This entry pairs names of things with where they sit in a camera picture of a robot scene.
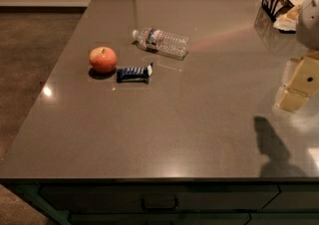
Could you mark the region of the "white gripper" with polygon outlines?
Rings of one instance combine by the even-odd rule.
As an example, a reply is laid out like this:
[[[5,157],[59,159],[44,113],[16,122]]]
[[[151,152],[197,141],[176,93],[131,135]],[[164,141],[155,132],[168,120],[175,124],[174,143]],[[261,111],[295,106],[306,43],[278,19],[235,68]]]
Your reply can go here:
[[[304,0],[296,24],[296,38],[305,47],[319,50],[319,0]],[[303,57],[287,62],[275,105],[296,112],[318,91],[319,51],[308,51]]]

